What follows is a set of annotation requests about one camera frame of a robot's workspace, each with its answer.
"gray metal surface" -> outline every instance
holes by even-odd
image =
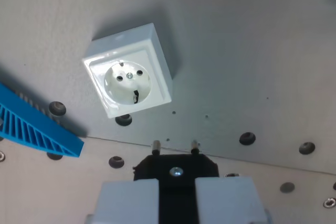
[[[80,135],[336,173],[336,0],[0,0],[0,81],[60,101]],[[107,119],[81,59],[153,22],[173,102]],[[253,132],[251,146],[239,136]],[[303,142],[316,150],[299,154]]]

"white plastic casing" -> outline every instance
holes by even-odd
[[[172,101],[172,78],[154,24],[94,40],[83,62],[109,118]]]

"mounting hole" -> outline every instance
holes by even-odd
[[[295,185],[292,182],[286,182],[280,186],[280,191],[284,194],[291,193],[294,189]]]
[[[47,152],[47,156],[52,160],[60,160],[63,156]]]
[[[336,199],[335,198],[328,198],[325,200],[325,202],[323,203],[323,206],[325,208],[333,208],[336,206]]]
[[[115,122],[120,126],[128,126],[132,123],[132,117],[130,114],[117,116]]]
[[[62,116],[67,112],[67,108],[63,103],[55,101],[49,104],[49,111],[54,116]]]
[[[239,142],[243,145],[251,145],[255,140],[256,136],[252,132],[245,132],[239,138]]]
[[[315,151],[315,145],[311,142],[305,142],[300,145],[299,152],[302,155],[308,155],[311,154],[313,151]]]
[[[109,165],[115,169],[123,167],[124,164],[125,164],[125,161],[121,157],[118,157],[118,156],[111,157],[109,160]]]

